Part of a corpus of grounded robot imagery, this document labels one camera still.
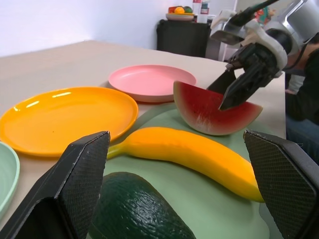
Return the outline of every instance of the jeans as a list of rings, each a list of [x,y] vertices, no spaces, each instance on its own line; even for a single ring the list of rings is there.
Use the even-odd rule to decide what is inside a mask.
[[[306,119],[295,121],[286,116],[287,140],[300,144],[301,148],[319,164],[319,125]]]

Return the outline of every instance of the banana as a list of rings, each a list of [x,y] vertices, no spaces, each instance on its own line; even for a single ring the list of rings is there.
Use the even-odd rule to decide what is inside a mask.
[[[119,154],[174,162],[200,172],[233,193],[264,202],[251,163],[209,138],[166,127],[146,127],[111,146],[107,159]]]

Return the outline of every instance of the table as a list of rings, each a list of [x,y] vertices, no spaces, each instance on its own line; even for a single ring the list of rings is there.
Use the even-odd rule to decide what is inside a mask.
[[[206,88],[225,70],[225,63],[205,58],[128,47],[96,41],[0,58],[0,115],[29,97],[46,91],[76,86],[107,86],[111,72],[138,64],[162,64],[179,67],[197,78],[197,86]],[[257,118],[276,135],[285,138],[285,80],[274,79],[259,89],[249,101],[264,107]],[[139,115],[152,105],[139,104]],[[57,159],[38,160],[19,154],[21,171],[12,204],[0,222],[8,221],[36,180]]]

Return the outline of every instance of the pink plate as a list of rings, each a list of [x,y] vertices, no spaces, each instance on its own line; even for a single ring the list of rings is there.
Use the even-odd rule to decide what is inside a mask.
[[[130,66],[115,71],[109,77],[112,87],[136,101],[148,103],[173,101],[174,81],[196,84],[196,78],[191,73],[162,65]]]

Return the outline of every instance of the orange fruit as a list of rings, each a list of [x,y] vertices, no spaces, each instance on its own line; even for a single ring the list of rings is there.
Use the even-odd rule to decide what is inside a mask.
[[[178,14],[183,14],[183,13],[185,13],[185,10],[184,10],[184,8],[182,8],[181,6],[179,6],[179,7],[177,7],[177,8],[175,8],[175,11],[174,11],[175,13],[178,13]]]

